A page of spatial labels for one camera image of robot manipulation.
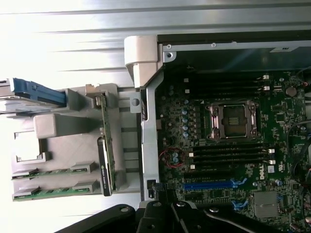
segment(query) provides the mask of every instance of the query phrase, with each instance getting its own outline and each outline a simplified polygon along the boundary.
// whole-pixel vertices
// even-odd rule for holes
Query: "blue pcie slot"
[[[55,103],[60,106],[65,106],[67,101],[64,92],[55,91],[38,83],[23,79],[10,79],[10,89],[15,95],[31,100]]]
[[[206,189],[222,189],[222,188],[237,188],[238,185],[244,184],[246,178],[242,181],[235,181],[233,179],[229,181],[218,181],[218,182],[202,182],[202,183],[185,183],[185,190],[206,190]]]

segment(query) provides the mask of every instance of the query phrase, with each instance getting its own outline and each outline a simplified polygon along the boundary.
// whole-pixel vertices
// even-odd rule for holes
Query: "cpu socket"
[[[215,141],[259,137],[256,124],[258,107],[259,105],[251,100],[216,102],[207,105],[212,127],[207,137]]]

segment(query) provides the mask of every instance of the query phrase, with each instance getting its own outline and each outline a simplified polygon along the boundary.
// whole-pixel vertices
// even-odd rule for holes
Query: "ribbed metal surface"
[[[3,5],[0,76],[52,88],[133,86],[123,57],[129,35],[311,28],[311,0],[11,0]]]

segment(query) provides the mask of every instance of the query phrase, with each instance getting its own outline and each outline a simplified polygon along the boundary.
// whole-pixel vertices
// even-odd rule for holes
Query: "blue drive handle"
[[[14,92],[17,96],[23,96],[21,94],[29,95],[31,100],[44,101],[49,100],[59,105],[66,105],[66,94],[47,88],[35,82],[26,81],[23,79],[12,78],[10,79],[11,92]]]

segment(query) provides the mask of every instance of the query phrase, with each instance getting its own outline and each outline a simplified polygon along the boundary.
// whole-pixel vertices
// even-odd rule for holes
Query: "motherboard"
[[[160,181],[179,200],[228,205],[283,231],[307,228],[287,132],[305,120],[304,88],[294,72],[164,73],[156,91]],[[292,154],[308,134],[291,133]],[[308,157],[301,162],[308,166]]]

